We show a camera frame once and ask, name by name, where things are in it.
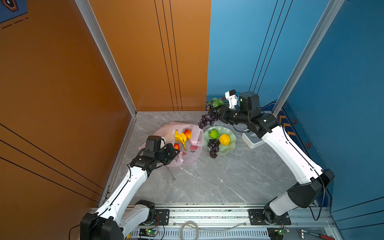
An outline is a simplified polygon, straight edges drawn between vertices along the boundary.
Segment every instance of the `scalloped plate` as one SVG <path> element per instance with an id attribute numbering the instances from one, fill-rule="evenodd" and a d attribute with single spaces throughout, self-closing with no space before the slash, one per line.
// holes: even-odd
<path id="1" fill-rule="evenodd" d="M 221 134 L 228 134 L 229 138 L 231 139 L 231 143 L 227 146 L 224 146 L 224 145 L 219 145 L 219 153 L 225 155 L 227 154 L 230 150 L 233 150 L 235 149 L 236 147 L 236 136 L 233 134 L 233 132 L 231 130 L 229 130 L 228 128 L 226 127 L 223 127 L 223 126 L 213 126 L 213 127 L 210 127 L 208 128 L 205 133 L 204 133 L 204 147 L 208 148 L 208 143 L 209 143 L 209 140 L 212 139 L 210 136 L 209 136 L 209 132 L 212 131 L 213 129 L 216 129 L 219 133 L 219 135 L 221 136 Z"/>

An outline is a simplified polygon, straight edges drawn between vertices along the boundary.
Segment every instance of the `pink plastic bag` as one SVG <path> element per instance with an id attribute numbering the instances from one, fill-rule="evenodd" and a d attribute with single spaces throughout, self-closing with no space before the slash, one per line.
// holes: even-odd
<path id="1" fill-rule="evenodd" d="M 184 150 L 183 144 L 177 142 L 180 145 L 180 153 L 177 157 L 169 164 L 168 167 L 177 167 L 181 164 L 189 164 L 196 166 L 197 158 L 200 156 L 201 151 L 203 150 L 204 137 L 203 130 L 195 124 L 188 124 L 182 122 L 171 122 L 162 126 L 157 130 L 153 135 L 164 137 L 166 144 L 172 143 L 175 144 L 175 133 L 176 131 L 180 133 L 184 132 L 186 129 L 189 129 L 191 133 L 191 139 L 185 142 L 187 150 Z M 139 150 L 145 147 L 145 143 L 139 147 Z"/>

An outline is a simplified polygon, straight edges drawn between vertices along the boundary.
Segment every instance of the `bunch of grapes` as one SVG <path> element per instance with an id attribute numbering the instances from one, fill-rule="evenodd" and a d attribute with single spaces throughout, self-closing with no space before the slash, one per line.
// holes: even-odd
<path id="1" fill-rule="evenodd" d="M 209 151 L 209 156 L 211 156 L 211 158 L 217 157 L 217 152 L 219 151 L 219 148 L 218 148 L 219 144 L 220 142 L 218 139 L 209 140 L 208 146 L 211 149 L 211 151 Z"/>
<path id="2" fill-rule="evenodd" d="M 214 114 L 217 113 L 217 110 L 214 109 L 212 111 Z M 204 127 L 211 125 L 213 126 L 213 124 L 215 123 L 215 121 L 217 121 L 217 117 L 215 116 L 212 116 L 211 114 L 206 114 L 206 115 L 202 115 L 201 116 L 201 119 L 200 119 L 200 122 L 198 123 L 198 126 L 199 128 L 203 129 Z"/>

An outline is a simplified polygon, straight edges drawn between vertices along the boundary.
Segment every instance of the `red tool handle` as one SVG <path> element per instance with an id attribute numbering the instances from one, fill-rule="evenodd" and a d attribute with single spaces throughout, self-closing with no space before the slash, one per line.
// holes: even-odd
<path id="1" fill-rule="evenodd" d="M 320 235 L 320 238 L 325 239 L 325 240 L 335 240 L 333 237 L 329 237 L 329 236 L 322 235 L 322 234 L 319 234 L 319 235 Z"/>

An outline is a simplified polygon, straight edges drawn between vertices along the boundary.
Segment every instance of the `orange wall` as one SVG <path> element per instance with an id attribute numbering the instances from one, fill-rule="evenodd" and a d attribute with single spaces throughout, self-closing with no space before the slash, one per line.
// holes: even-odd
<path id="1" fill-rule="evenodd" d="M 204 110 L 210 0 L 90 3 L 138 111 Z"/>
<path id="2" fill-rule="evenodd" d="M 0 235 L 68 239 L 100 200 L 131 116 L 74 1 L 31 0 L 25 16 L 0 28 Z"/>

